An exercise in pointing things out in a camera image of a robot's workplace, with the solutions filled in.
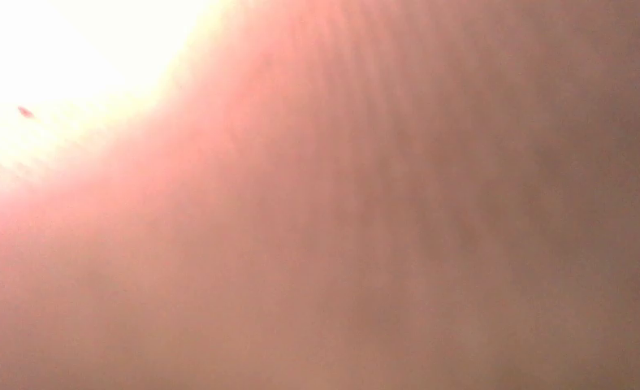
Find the beige canvas tote bag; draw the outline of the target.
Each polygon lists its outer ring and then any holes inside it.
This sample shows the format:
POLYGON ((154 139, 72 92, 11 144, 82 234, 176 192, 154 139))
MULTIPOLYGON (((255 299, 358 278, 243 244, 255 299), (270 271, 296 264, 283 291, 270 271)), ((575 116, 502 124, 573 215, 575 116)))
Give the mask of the beige canvas tote bag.
POLYGON ((640 1, 215 1, 0 108, 0 389, 640 389, 640 1))

